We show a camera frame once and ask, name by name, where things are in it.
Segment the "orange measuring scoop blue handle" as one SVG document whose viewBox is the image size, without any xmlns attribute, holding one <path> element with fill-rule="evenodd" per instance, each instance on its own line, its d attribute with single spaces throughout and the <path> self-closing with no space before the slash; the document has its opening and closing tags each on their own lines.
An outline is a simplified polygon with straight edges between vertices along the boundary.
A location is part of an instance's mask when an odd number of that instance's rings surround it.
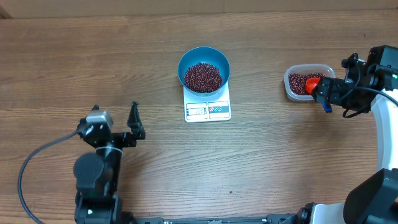
<svg viewBox="0 0 398 224">
<path fill-rule="evenodd" d="M 308 93 L 313 97 L 314 100 L 316 100 L 316 93 L 317 93 L 317 86 L 320 82 L 321 78 L 313 77 L 309 78 L 305 82 L 305 92 Z M 331 113 L 332 107 L 329 103 L 326 102 L 326 100 L 323 100 L 322 102 L 323 109 L 325 110 L 326 113 Z"/>
</svg>

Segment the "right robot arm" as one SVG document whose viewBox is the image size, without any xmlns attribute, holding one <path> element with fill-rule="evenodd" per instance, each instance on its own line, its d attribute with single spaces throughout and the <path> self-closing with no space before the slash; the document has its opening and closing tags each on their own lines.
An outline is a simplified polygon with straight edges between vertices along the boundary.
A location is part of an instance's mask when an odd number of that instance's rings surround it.
<svg viewBox="0 0 398 224">
<path fill-rule="evenodd" d="M 343 79 L 319 77 L 305 81 L 305 92 L 330 113 L 343 117 L 371 112 L 376 122 L 376 173 L 353 189 L 345 202 L 310 203 L 285 223 L 397 223 L 397 48 L 382 45 L 368 59 L 353 53 L 342 60 Z"/>
</svg>

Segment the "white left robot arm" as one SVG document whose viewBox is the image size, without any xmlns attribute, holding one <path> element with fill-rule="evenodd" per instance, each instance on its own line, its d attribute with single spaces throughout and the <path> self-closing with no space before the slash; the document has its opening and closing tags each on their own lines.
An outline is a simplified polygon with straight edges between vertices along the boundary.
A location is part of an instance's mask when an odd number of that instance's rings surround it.
<svg viewBox="0 0 398 224">
<path fill-rule="evenodd" d="M 130 131 L 112 132 L 110 113 L 97 105 L 80 120 L 78 135 L 95 151 L 80 156 L 73 166 L 76 223 L 136 222 L 131 212 L 123 211 L 123 201 L 118 195 L 123 149 L 136 147 L 138 140 L 146 138 L 135 101 L 131 104 L 127 126 Z"/>
</svg>

